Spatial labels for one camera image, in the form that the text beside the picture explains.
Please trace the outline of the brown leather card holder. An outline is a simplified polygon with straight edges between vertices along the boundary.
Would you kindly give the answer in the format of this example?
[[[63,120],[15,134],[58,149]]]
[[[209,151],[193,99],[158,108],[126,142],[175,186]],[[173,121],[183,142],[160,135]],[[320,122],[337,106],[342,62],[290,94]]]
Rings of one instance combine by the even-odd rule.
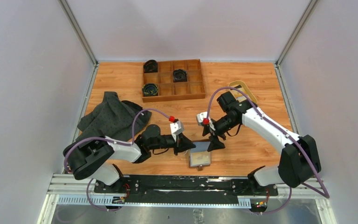
[[[208,167],[212,163],[211,152],[208,151],[210,141],[196,141],[193,142],[194,148],[189,150],[188,166],[189,168],[203,170],[204,167]]]

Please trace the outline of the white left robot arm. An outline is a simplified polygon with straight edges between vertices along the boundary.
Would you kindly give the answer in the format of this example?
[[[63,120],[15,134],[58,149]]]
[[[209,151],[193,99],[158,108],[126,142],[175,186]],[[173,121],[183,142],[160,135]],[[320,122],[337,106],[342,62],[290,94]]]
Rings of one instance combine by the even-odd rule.
[[[196,145],[184,134],[179,121],[170,124],[171,134],[162,135],[158,125],[149,125],[138,135],[135,142],[124,143],[108,136],[89,137],[72,143],[64,151],[64,164],[74,178],[94,178],[106,184],[113,193],[124,188],[124,180],[116,165],[109,160],[142,163],[155,149],[170,149],[178,154]]]

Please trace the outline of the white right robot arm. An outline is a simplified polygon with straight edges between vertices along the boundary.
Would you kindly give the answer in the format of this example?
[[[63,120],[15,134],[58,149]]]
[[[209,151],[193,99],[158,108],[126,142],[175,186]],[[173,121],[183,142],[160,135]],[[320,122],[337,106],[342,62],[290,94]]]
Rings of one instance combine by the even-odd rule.
[[[263,137],[280,154],[278,165],[262,166],[248,174],[248,190],[254,195],[261,194],[266,186],[286,184],[296,188],[321,171],[317,144],[310,135],[300,136],[272,120],[250,97],[244,94],[244,100],[238,100],[233,88],[217,98],[225,116],[218,120],[210,117],[211,108],[197,114],[196,119],[203,126],[203,136],[209,135],[208,151],[224,149],[223,140],[228,131],[238,126],[245,126]]]

